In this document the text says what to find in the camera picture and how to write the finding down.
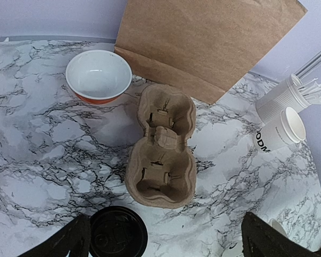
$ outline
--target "bowl rim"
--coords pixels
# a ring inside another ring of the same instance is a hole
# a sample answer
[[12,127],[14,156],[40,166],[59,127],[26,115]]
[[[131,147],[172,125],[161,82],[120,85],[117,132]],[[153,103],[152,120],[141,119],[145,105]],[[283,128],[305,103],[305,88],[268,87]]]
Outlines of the bowl rim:
[[[78,90],[76,90],[72,85],[71,83],[69,82],[68,80],[68,73],[69,73],[69,66],[71,64],[73,64],[74,62],[76,62],[82,55],[84,54],[88,54],[88,53],[92,53],[92,52],[101,52],[101,53],[104,53],[104,54],[110,54],[110,55],[114,55],[116,57],[118,57],[120,60],[122,60],[122,62],[128,67],[129,69],[129,83],[127,83],[127,85],[117,94],[115,95],[111,95],[111,96],[106,96],[106,97],[95,97],[95,96],[89,96],[89,95],[86,95],[82,92],[79,92]],[[120,55],[117,55],[115,52],[112,52],[112,51],[108,51],[108,50],[88,50],[88,51],[84,51],[76,56],[74,56],[70,62],[68,63],[68,65],[66,66],[66,69],[65,69],[65,79],[66,79],[66,82],[67,84],[69,85],[70,89],[73,90],[76,94],[78,95],[81,95],[85,98],[88,98],[88,99],[93,99],[93,100],[108,100],[108,99],[111,99],[111,98],[114,98],[114,97],[117,97],[119,95],[121,95],[123,92],[126,91],[126,89],[128,89],[128,87],[130,86],[131,82],[132,82],[132,70],[131,70],[131,67],[130,65],[128,64],[128,62],[123,59]]]

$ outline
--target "marble tabletop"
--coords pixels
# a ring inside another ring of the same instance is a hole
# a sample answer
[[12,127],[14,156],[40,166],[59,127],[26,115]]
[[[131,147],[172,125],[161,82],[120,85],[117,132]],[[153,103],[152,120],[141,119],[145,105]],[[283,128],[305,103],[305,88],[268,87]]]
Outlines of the marble tabletop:
[[95,106],[68,89],[69,60],[105,43],[0,43],[0,257],[17,256],[79,213],[126,206],[144,220],[144,256],[221,256],[241,239],[247,211],[276,218],[289,238],[321,245],[321,188],[306,143],[261,154],[252,134],[261,125],[255,101],[271,82],[251,74],[211,106],[195,101],[188,144],[197,159],[194,199],[175,209],[146,207],[127,193],[129,151],[143,132],[136,120],[141,91],[133,78],[114,102]]

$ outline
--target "printed logo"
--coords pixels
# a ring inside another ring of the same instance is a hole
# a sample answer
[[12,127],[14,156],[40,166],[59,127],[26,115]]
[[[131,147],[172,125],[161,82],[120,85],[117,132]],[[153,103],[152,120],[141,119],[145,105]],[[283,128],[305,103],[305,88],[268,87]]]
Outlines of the printed logo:
[[256,139],[257,139],[257,144],[260,146],[260,148],[263,150],[263,152],[269,153],[271,152],[270,149],[268,149],[265,144],[264,141],[262,139],[262,134],[261,134],[261,130],[259,130],[256,134]]

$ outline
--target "round lid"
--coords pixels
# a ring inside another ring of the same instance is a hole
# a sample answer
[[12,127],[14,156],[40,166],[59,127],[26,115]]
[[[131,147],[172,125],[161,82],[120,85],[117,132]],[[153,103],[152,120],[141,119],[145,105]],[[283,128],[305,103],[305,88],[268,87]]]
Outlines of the round lid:
[[143,220],[122,207],[103,208],[90,218],[90,253],[93,257],[141,257],[148,234]]

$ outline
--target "black plastic cup lid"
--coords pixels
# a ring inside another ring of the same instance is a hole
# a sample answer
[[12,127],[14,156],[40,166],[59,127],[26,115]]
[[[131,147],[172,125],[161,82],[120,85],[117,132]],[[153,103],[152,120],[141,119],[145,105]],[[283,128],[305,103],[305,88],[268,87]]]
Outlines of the black plastic cup lid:
[[93,257],[141,257],[148,242],[143,220],[122,207],[103,208],[90,218]]

